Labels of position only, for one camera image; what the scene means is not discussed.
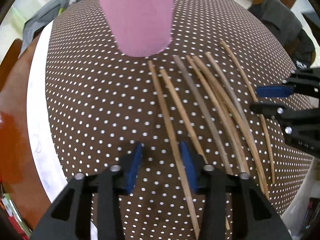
chair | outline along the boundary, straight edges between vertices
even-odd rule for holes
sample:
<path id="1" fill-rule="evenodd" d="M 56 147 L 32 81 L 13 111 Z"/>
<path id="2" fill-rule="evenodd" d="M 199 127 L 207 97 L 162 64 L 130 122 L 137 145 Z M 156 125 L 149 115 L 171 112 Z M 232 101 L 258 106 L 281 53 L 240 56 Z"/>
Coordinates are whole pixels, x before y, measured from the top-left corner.
<path id="1" fill-rule="evenodd" d="M 5 84 L 5 81 L 13 68 L 14 64 L 17 62 L 20 50 L 22 46 L 22 40 L 15 39 L 11 44 L 7 54 L 4 56 L 3 61 L 0 64 L 0 92 Z"/>
<path id="2" fill-rule="evenodd" d="M 313 41 L 300 20 L 279 0 L 253 0 L 248 9 L 281 43 L 297 68 L 309 68 L 316 59 Z"/>

